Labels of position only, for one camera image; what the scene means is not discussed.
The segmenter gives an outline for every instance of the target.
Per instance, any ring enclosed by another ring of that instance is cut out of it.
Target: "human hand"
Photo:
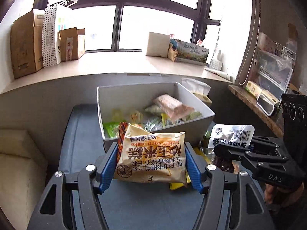
[[[289,193],[288,190],[266,184],[266,189],[264,191],[264,200],[265,200],[266,204],[272,204],[273,203],[273,200],[274,200],[278,191],[288,194],[288,196],[285,198],[285,200],[281,203],[281,207],[285,208],[285,207],[288,207],[291,204],[294,204],[295,202],[297,202],[298,199],[302,196],[303,191],[304,191],[304,183],[302,183],[300,185],[300,187],[293,193]]]

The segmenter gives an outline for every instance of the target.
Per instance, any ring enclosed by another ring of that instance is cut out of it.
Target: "white tube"
[[[211,73],[217,74],[218,76],[221,76],[222,78],[233,82],[233,77],[229,73],[218,71],[218,70],[213,70],[213,69],[210,69],[210,68],[205,68],[205,70],[209,71]]]

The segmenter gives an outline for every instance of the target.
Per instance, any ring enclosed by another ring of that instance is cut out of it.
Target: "beige sofa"
[[[26,130],[0,130],[0,208],[16,230],[27,229],[45,188],[46,169]]]

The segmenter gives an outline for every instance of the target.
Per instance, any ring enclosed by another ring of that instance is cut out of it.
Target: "camera lens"
[[[290,106],[289,106],[289,115],[290,115],[290,118],[292,120],[295,118],[295,114],[296,114],[296,111],[295,111],[294,104],[290,104]]]
[[[300,122],[303,122],[304,120],[304,111],[301,107],[297,110],[297,118]]]
[[[283,110],[283,113],[284,113],[284,114],[287,114],[287,113],[288,113],[288,106],[287,106],[286,103],[283,103],[283,105],[282,105],[282,110]]]

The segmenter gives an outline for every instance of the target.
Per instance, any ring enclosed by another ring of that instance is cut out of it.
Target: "white bottle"
[[[221,51],[218,50],[214,53],[214,56],[212,57],[210,61],[209,68],[220,71],[222,69],[222,65],[223,63],[221,62]]]

